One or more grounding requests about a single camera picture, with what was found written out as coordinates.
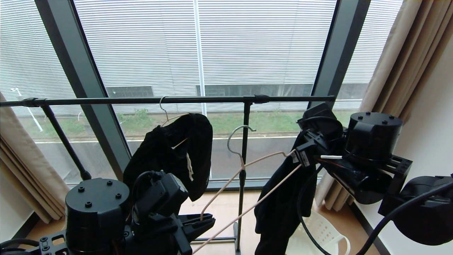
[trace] white louvered facade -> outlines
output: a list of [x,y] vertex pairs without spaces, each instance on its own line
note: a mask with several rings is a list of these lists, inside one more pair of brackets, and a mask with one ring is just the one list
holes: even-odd
[[[313,84],[335,1],[319,0],[74,0],[109,96],[123,87],[155,97],[197,96],[221,86]],[[344,83],[368,83],[401,0],[371,1]],[[197,52],[195,13],[198,9]],[[74,98],[32,0],[0,0],[0,89],[7,100]],[[280,89],[278,94],[286,95]],[[360,99],[337,100],[354,109]],[[307,103],[267,103],[254,110],[304,110]],[[53,107],[76,115],[79,106]],[[157,105],[115,105],[117,113]],[[201,104],[166,105],[169,111],[201,112]],[[14,108],[28,114],[25,108]],[[207,112],[242,111],[243,104],[207,104]]]

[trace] clothes hanger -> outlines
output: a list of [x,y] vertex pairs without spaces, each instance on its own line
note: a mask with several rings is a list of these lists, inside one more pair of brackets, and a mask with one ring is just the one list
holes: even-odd
[[241,159],[241,167],[239,168],[239,170],[237,170],[237,172],[225,183],[225,185],[223,185],[223,187],[217,191],[217,193],[211,198],[211,200],[205,205],[205,207],[203,208],[203,210],[201,211],[201,215],[200,215],[200,220],[202,221],[203,220],[203,214],[204,212],[206,211],[206,209],[208,208],[208,206],[210,204],[212,204],[212,202],[214,202],[214,200],[220,195],[220,193],[222,193],[225,188],[234,180],[234,178],[242,171],[242,170],[245,170],[246,167],[250,166],[250,165],[253,165],[263,159],[267,159],[269,157],[272,157],[272,156],[275,156],[275,155],[279,155],[279,154],[282,154],[284,157],[289,157],[291,156],[295,150],[292,150],[290,153],[286,154],[285,152],[283,151],[280,151],[280,152],[274,152],[274,153],[271,153],[269,155],[266,155],[266,156],[263,156],[263,157],[260,157],[250,163],[247,163],[247,164],[244,164],[244,160],[242,159],[242,154],[240,154],[239,152],[235,152],[233,150],[231,150],[230,148],[230,140],[231,140],[231,137],[233,136],[233,134],[240,128],[248,128],[250,129],[252,132],[256,131],[256,129],[252,129],[250,126],[248,125],[242,125],[242,126],[238,126],[235,130],[233,130],[233,132],[230,134],[230,136],[228,137],[228,141],[226,143],[226,147],[228,148],[228,150],[233,153],[233,154],[236,154],[236,155],[239,155],[239,158]]
[[225,229],[227,229],[229,226],[233,225],[238,219],[242,218],[246,213],[250,212],[253,208],[255,208],[257,205],[259,205],[264,199],[266,199],[270,194],[272,194],[281,184],[283,184],[284,181],[286,181],[292,174],[294,174],[302,165],[299,164],[293,171],[291,171],[283,180],[281,180],[277,185],[275,185],[274,188],[272,188],[266,195],[264,195],[254,206],[250,207],[247,209],[245,212],[243,212],[241,215],[236,217],[236,219],[232,220],[230,223],[228,223],[225,227],[223,227],[221,230],[219,230],[216,234],[214,234],[211,238],[209,238],[207,241],[202,243],[199,247],[193,251],[192,254],[195,254],[197,251],[199,251],[201,248],[203,248],[205,245],[207,245],[209,242],[211,242],[214,238],[216,238],[220,233],[222,233]]
[[[165,112],[165,117],[167,118],[167,120],[162,124],[160,125],[161,127],[163,127],[166,123],[168,123],[170,120],[172,119],[175,119],[175,118],[179,118],[181,116],[184,116],[184,115],[188,115],[188,113],[185,113],[185,114],[181,114],[181,115],[178,115],[176,117],[172,117],[172,118],[169,118],[169,115],[167,113],[167,111],[162,107],[162,99],[164,99],[165,97],[167,96],[163,96],[160,101],[159,101],[159,107]],[[182,140],[180,143],[178,143],[177,145],[173,146],[172,149],[175,149],[176,147],[178,147],[179,145],[181,145],[183,142],[185,142],[188,138]]]
[[159,101],[159,107],[165,112],[165,116],[167,117],[167,120],[166,120],[164,123],[162,123],[162,125],[160,125],[161,127],[163,127],[165,124],[167,124],[167,123],[168,123],[170,120],[172,120],[172,119],[176,119],[176,118],[179,118],[179,117],[184,116],[184,115],[189,115],[189,113],[184,113],[184,114],[181,114],[181,115],[178,115],[178,116],[169,118],[169,115],[168,115],[167,111],[162,107],[162,99],[164,99],[164,98],[166,98],[166,97],[167,97],[167,96],[163,96],[163,97],[160,99],[160,101]]

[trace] vertical rack pole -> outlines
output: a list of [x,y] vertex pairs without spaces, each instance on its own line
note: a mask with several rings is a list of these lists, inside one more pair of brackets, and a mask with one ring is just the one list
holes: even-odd
[[[250,107],[252,103],[250,102],[245,102],[244,103],[244,125],[249,124],[249,119],[250,119]],[[242,160],[244,160],[244,163],[246,162],[246,157],[247,157],[247,139],[248,139],[248,134],[249,134],[249,129],[244,128],[244,131],[242,133]],[[242,170],[239,173],[239,214],[242,214],[242,206],[244,203],[244,187],[246,185],[246,171]],[[240,218],[237,221],[237,227],[235,229],[235,232],[237,232],[237,238],[236,238],[236,255],[241,254],[241,226],[242,226],[242,218]]]
[[43,106],[41,106],[41,109],[46,114],[47,118],[49,119],[50,123],[52,124],[53,128],[55,129],[55,132],[57,132],[58,137],[60,137],[61,142],[63,143],[67,152],[69,153],[72,160],[74,161],[77,168],[79,169],[80,177],[82,178],[82,180],[90,180],[91,179],[90,173],[87,170],[85,170],[85,168],[82,165],[82,162],[80,162],[79,157],[77,157],[77,154],[74,151],[74,148],[69,143],[69,140],[67,139],[66,135],[64,134],[63,129],[61,128],[60,124],[58,123],[58,120],[55,117],[55,114],[53,113],[50,106],[43,105]]

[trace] grass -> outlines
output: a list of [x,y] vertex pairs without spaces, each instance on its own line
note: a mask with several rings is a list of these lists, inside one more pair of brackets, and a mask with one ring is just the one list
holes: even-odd
[[[336,110],[334,111],[338,120],[347,126],[349,116],[354,113],[353,110]],[[294,133],[299,132],[296,120],[302,117],[303,112],[251,112],[250,126],[255,128],[256,135],[261,133]],[[37,121],[43,131],[40,132],[32,118],[19,118],[22,125],[35,140],[58,140],[58,136],[45,116],[37,116]],[[126,137],[144,136],[157,125],[165,121],[164,114],[149,114],[145,109],[138,110],[135,114],[118,114],[118,121]],[[226,136],[233,129],[243,124],[243,113],[208,113],[209,121],[212,124],[214,134]],[[58,117],[60,126],[70,139],[89,139],[95,137],[90,128],[88,121],[84,117]]]

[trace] black baseboard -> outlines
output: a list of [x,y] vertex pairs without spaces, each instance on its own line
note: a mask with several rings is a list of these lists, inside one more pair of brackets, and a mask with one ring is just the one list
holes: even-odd
[[[370,235],[371,232],[373,231],[373,228],[371,227],[370,223],[366,220],[362,211],[360,211],[360,209],[357,207],[357,205],[355,203],[352,203],[349,206],[349,208],[351,208],[352,213],[356,216],[357,220],[360,222],[360,225],[362,225],[365,232],[368,235]],[[376,247],[377,251],[380,253],[380,255],[390,255],[390,252],[384,246],[384,244],[379,239],[379,237],[377,237],[376,240],[374,240],[373,244]]]
[[20,227],[17,233],[13,236],[13,239],[26,238],[30,234],[31,230],[36,226],[39,221],[39,216],[36,212],[33,212],[26,222]]

